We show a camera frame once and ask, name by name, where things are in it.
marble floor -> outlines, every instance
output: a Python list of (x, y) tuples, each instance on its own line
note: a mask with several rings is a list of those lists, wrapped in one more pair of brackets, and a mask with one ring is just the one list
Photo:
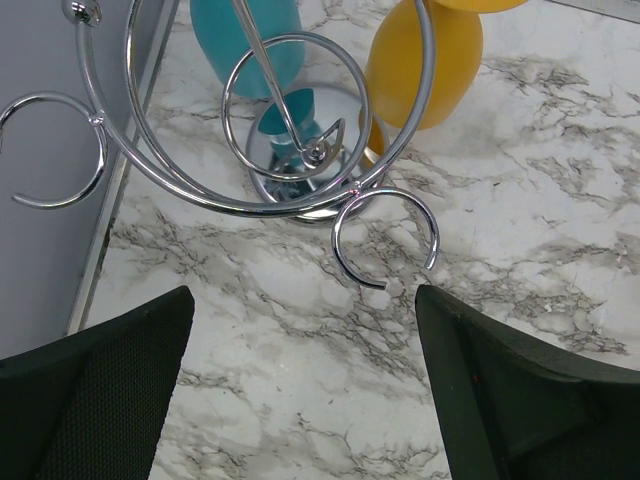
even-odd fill
[[(306, 28), (364, 65), (393, 0), (303, 0)], [(454, 115), (417, 134), (390, 182), (434, 210), (381, 199), (345, 231), (222, 216), (133, 171), (89, 325), (177, 286), (196, 318), (152, 480), (450, 478), (414, 320), (417, 285), (571, 351), (640, 369), (640, 27), (558, 4), (483, 17), (480, 73)], [(313, 56), (310, 79), (348, 74)], [(221, 87), (178, 11), (149, 118), (195, 178), (255, 199), (228, 151)], [(234, 122), (246, 134), (253, 106)]]

blue vase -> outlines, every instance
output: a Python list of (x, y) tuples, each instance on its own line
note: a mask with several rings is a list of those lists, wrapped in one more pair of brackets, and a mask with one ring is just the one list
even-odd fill
[[(263, 39), (302, 29), (296, 0), (247, 0), (247, 4)], [(226, 84), (238, 60), (250, 48), (231, 0), (191, 0), (191, 21), (216, 76)], [(267, 53), (280, 87), (287, 88), (304, 65), (304, 43), (281, 43)], [(242, 68), (233, 92), (248, 98), (271, 97), (255, 58)]]

yellow vase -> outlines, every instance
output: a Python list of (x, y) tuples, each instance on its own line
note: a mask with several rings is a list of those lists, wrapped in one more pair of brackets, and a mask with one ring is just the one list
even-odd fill
[[(483, 45), (477, 13), (423, 1), (430, 11), (437, 50), (433, 92), (419, 130), (451, 115), (478, 73)], [(365, 76), (373, 109), (396, 128), (406, 123), (418, 92), (421, 38), (414, 0), (402, 0), (382, 22), (369, 54)]]
[(475, 13), (504, 12), (527, 3), (527, 0), (436, 0), (440, 5)]

curved metal hook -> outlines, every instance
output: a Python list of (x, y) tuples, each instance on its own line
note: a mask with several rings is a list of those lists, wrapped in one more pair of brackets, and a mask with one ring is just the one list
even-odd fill
[(436, 221), (436, 217), (433, 215), (433, 212), (427, 206), (427, 204), (424, 203), (420, 198), (415, 196), (413, 193), (395, 187), (371, 188), (366, 190), (364, 193), (360, 192), (359, 189), (354, 190), (354, 196), (344, 204), (344, 206), (340, 210), (340, 213), (333, 222), (333, 228), (331, 229), (331, 248), (333, 249), (333, 254), (338, 260), (338, 265), (340, 265), (340, 268), (347, 277), (359, 283), (363, 287), (373, 288), (375, 290), (386, 289), (387, 283), (379, 282), (376, 280), (368, 280), (367, 278), (356, 272), (347, 263), (344, 252), (342, 251), (342, 247), (340, 246), (340, 234), (342, 233), (342, 227), (344, 226), (345, 219), (348, 217), (351, 210), (357, 208), (362, 202), (365, 202), (372, 197), (384, 195), (398, 197), (411, 202), (420, 209), (420, 211), (427, 219), (429, 232), (431, 235), (429, 256), (427, 257), (427, 262), (425, 264), (427, 270), (431, 270), (433, 268), (440, 251), (440, 230), (438, 229), (438, 222)]
[(98, 146), (100, 148), (96, 171), (91, 177), (89, 183), (75, 195), (61, 200), (38, 200), (22, 194), (15, 194), (11, 197), (13, 201), (28, 207), (40, 210), (55, 210), (74, 205), (84, 200), (95, 190), (107, 164), (108, 142), (107, 135), (104, 127), (102, 126), (102, 118), (95, 116), (84, 103), (64, 93), (36, 92), (14, 100), (2, 111), (2, 113), (0, 113), (0, 153), (2, 151), (2, 131), (9, 119), (20, 109), (35, 103), (43, 102), (62, 103), (63, 105), (67, 105), (84, 115), (94, 129), (98, 140)]

